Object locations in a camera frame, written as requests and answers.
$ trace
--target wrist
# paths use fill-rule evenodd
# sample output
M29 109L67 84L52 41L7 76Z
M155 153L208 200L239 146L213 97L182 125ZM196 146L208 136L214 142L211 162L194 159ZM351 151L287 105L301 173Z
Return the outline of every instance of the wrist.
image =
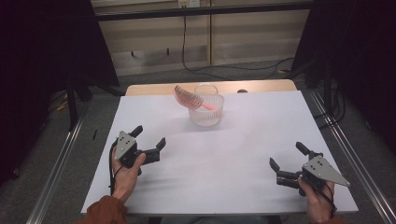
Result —
M122 203L125 203L126 200L128 199L128 196L126 196L124 193L121 193L117 190L115 190L113 192L113 194L111 195L111 197L116 198L118 200L120 200Z

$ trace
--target hand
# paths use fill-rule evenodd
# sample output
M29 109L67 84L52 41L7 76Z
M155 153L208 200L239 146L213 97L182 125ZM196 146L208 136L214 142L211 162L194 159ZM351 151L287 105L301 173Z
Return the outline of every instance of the hand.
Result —
M298 183L300 187L305 191L307 200L306 213L308 215L309 223L322 223L330 219L332 212L332 205L329 204L320 194L314 192L312 187L303 181L301 177L298 177ZM323 187L323 193L332 199L334 195L334 183L328 181L326 183L329 187Z
M137 173L140 169L140 166L143 164L143 162L146 159L146 154L142 153L140 154L136 160L134 161L134 166L131 167L130 169L126 167L122 167L122 164L120 161L115 161L114 157L116 155L116 150L117 147L114 147L113 149L113 171L116 173L116 183L115 183L115 188L114 192L111 195L114 198L120 199L123 203L128 200L128 198L132 195L132 192L134 191L134 187L136 186L136 181L137 181Z

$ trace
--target table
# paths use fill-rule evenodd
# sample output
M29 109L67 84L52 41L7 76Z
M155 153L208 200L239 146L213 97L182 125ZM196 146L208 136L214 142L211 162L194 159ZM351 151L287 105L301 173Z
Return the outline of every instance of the table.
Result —
M188 91L197 85L178 84ZM142 167L134 196L126 203L133 214L303 213L305 199L295 189L278 186L268 164L273 157L282 170L301 169L307 158L294 147L301 141L323 152L336 168L301 93L289 80L212 84L224 95L225 106L223 120L210 129L193 125L187 109L169 95L175 83L130 87L127 95L131 96L120 100L82 212L108 193L108 150L118 132L142 124L145 131L137 137L139 148L152 148L164 136L167 145L160 162ZM239 89L250 93L224 93ZM340 212L358 210L347 188L337 186L336 192Z
M250 81L220 81L212 82L216 85L220 93L237 93L239 90L248 92L263 91L297 91L296 86L291 80L250 80ZM184 90L194 92L194 88L199 82L189 83L168 83L168 84L148 84L133 85L128 88L125 95L157 95L173 94L176 85L182 86Z

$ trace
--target orange sleeve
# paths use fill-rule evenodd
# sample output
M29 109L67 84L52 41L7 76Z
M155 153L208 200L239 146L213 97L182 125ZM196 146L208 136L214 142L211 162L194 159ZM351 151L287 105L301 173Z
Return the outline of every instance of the orange sleeve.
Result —
M126 224L126 207L123 203L111 196L104 196L99 202L93 203L87 209L87 215L75 224Z
M334 216L329 221L323 222L323 224L345 224L345 222L340 217Z

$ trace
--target pink brush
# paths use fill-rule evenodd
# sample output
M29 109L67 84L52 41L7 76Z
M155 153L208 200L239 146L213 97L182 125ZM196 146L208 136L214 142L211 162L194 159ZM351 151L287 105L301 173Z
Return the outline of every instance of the pink brush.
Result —
M185 91L181 89L178 85L175 86L174 95L179 104L186 106L188 109L198 109L200 106L208 110L216 110L217 108L213 105L206 104L204 99L202 99L199 95L194 94L189 91Z

